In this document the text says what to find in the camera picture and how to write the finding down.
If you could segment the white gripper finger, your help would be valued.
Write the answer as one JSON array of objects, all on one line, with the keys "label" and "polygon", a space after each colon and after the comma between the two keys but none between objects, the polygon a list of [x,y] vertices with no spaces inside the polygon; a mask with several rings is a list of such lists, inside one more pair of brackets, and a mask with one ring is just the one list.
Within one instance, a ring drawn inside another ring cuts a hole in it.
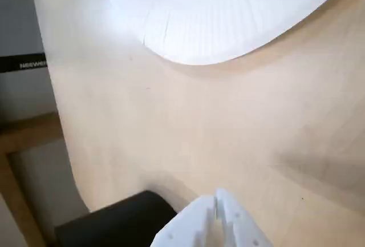
[{"label": "white gripper finger", "polygon": [[215,198],[201,196],[173,219],[154,237],[151,246],[208,246],[215,220]]},{"label": "white gripper finger", "polygon": [[221,221],[224,246],[271,246],[254,218],[230,192],[218,188],[215,199],[216,217]]}]

